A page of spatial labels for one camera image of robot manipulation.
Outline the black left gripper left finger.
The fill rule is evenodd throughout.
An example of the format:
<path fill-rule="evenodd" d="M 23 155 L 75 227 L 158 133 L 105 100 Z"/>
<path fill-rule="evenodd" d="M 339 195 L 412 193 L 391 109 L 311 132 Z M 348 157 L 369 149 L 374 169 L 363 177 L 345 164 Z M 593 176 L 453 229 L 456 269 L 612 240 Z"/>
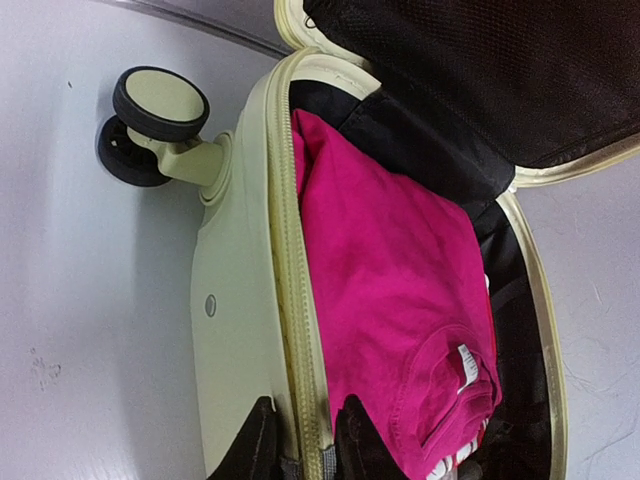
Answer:
<path fill-rule="evenodd" d="M 267 480 L 276 472 L 278 423 L 272 399 L 259 397 L 209 480 Z"/>

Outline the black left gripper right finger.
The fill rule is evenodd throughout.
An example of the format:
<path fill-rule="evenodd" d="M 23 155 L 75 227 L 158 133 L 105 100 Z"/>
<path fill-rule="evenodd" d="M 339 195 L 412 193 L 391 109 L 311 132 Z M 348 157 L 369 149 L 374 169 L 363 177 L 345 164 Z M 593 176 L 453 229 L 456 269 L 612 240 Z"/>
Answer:
<path fill-rule="evenodd" d="M 356 395 L 338 411 L 335 447 L 339 479 L 395 478 L 395 463 Z"/>

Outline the magenta t-shirt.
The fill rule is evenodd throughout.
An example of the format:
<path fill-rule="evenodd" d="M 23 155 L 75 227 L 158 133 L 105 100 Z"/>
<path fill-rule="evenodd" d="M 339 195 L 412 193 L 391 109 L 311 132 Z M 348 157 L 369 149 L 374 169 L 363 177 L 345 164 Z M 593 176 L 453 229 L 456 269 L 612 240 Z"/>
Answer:
<path fill-rule="evenodd" d="M 292 130 L 330 411 L 358 397 L 401 471 L 439 479 L 502 397 L 471 222 L 320 117 L 297 110 Z"/>

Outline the pale yellow hard-shell suitcase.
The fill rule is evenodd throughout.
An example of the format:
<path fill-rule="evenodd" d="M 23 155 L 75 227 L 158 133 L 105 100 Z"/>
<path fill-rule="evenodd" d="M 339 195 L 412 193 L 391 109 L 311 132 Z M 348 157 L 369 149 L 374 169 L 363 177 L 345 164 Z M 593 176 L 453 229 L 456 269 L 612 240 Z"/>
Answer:
<path fill-rule="evenodd" d="M 190 311 L 207 477 L 267 396 L 272 479 L 339 479 L 297 193 L 292 116 L 303 110 L 473 227 L 502 397 L 479 446 L 439 479 L 565 478 L 556 318 L 516 191 L 638 152 L 638 3 L 278 1 L 274 20 L 291 53 L 255 84 L 234 130 L 206 141 L 204 93 L 136 66 L 97 139 L 118 179 L 199 190 Z"/>

